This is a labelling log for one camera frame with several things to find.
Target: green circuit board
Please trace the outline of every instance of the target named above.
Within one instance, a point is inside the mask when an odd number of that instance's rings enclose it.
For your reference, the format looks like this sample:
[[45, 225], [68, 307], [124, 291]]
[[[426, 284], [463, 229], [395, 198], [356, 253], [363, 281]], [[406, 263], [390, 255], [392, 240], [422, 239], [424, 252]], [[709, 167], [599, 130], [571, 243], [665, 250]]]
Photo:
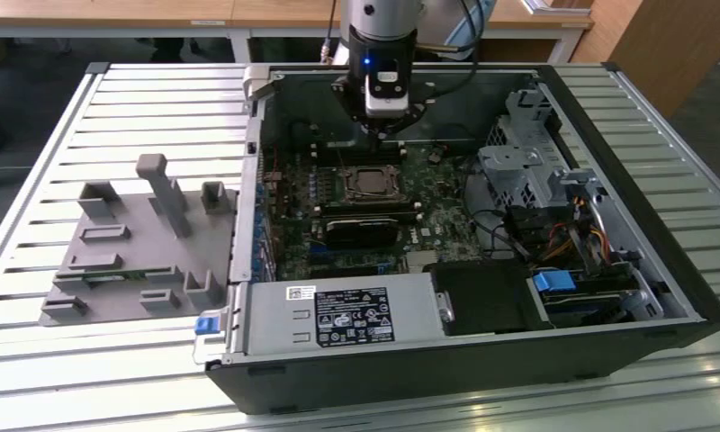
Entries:
[[343, 275], [410, 273], [404, 257], [416, 251], [434, 251], [438, 261], [446, 262], [476, 260], [483, 256], [463, 211], [459, 187], [463, 173], [458, 160], [444, 158], [442, 163], [432, 165], [427, 161], [431, 151], [432, 146], [427, 144], [410, 146], [407, 159], [396, 166], [402, 192], [422, 203], [423, 219], [400, 225], [394, 246], [340, 251], [330, 251], [312, 235], [310, 215], [314, 214], [316, 194], [315, 190], [310, 192], [310, 175], [336, 178], [330, 196], [339, 201], [344, 195], [338, 174], [342, 170], [318, 168], [308, 157], [296, 155], [283, 168], [282, 178], [287, 179], [288, 187], [279, 189], [276, 205], [272, 206], [275, 210], [270, 212], [276, 239], [278, 280], [334, 277], [326, 276], [334, 270], [340, 270]]

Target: table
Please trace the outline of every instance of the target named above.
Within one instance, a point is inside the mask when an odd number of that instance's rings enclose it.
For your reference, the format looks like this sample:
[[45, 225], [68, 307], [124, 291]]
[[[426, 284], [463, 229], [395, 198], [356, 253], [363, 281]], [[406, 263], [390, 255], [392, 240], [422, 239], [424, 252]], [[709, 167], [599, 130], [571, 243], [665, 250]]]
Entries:
[[[324, 38], [331, 0], [235, 0], [230, 38], [235, 60], [248, 63], [251, 38]], [[335, 35], [342, 11], [336, 8]], [[498, 0], [483, 39], [547, 39], [558, 41], [550, 63], [567, 63], [593, 20], [582, 16], [539, 16], [529, 13], [523, 0]]]
[[[720, 181], [621, 73], [557, 69], [720, 296]], [[142, 152], [160, 151], [186, 191], [239, 184], [243, 73], [230, 64], [112, 65], [84, 76], [0, 227], [0, 430], [720, 428], [720, 332], [603, 379], [250, 417], [192, 362], [195, 318], [39, 327], [86, 180], [147, 192], [134, 167]], [[585, 146], [563, 138], [586, 167]]]
[[235, 0], [0, 0], [0, 37], [226, 37]]
[[[251, 61], [251, 38], [323, 38], [332, 0], [0, 0], [0, 37], [226, 37]], [[339, 29], [339, 11], [334, 27]], [[558, 41], [550, 62], [567, 62], [593, 21], [535, 16], [522, 0], [498, 0], [483, 37]]]

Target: wooden table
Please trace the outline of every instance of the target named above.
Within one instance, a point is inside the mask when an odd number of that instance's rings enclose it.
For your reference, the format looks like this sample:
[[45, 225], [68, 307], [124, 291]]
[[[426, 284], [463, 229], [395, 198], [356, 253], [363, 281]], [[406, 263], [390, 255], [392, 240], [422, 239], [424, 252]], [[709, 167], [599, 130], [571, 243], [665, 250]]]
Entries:
[[[324, 38], [331, 3], [332, 0], [235, 0], [231, 39], [236, 61], [251, 61], [251, 38]], [[339, 34], [340, 15], [338, 8], [335, 35]], [[583, 31], [593, 27], [593, 23], [582, 16], [533, 15], [523, 0], [498, 0], [483, 38], [558, 41], [549, 61], [569, 62]]]
[[0, 0], [0, 37], [224, 37], [235, 0]]
[[[324, 37], [332, 0], [0, 0], [0, 37], [228, 37], [235, 60], [251, 61], [248, 40]], [[339, 11], [334, 23], [339, 29]], [[483, 37], [557, 41], [566, 62], [593, 21], [534, 16], [522, 0], [498, 0]]]

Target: motherboard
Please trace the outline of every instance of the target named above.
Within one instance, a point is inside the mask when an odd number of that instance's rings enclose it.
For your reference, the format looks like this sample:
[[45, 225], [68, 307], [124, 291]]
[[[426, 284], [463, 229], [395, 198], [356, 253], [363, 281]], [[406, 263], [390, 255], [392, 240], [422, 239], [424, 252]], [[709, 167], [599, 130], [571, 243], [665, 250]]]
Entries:
[[480, 259], [464, 161], [428, 142], [376, 154], [327, 145], [272, 151], [264, 186], [278, 280], [419, 273]]

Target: white sticker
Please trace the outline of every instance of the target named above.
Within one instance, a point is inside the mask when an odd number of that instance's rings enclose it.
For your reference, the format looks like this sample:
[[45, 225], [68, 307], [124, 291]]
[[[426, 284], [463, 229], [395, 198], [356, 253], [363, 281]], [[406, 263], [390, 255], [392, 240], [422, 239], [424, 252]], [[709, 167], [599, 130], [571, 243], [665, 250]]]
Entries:
[[192, 20], [192, 25], [227, 25], [227, 21]]
[[315, 299], [315, 285], [290, 286], [286, 290], [286, 300]]
[[96, 276], [96, 277], [90, 277], [86, 279], [86, 282], [98, 282], [98, 283], [102, 283], [102, 282], [120, 282], [120, 281], [124, 281], [126, 280], [126, 277], [119, 275], [119, 274], [114, 274], [112, 276]]

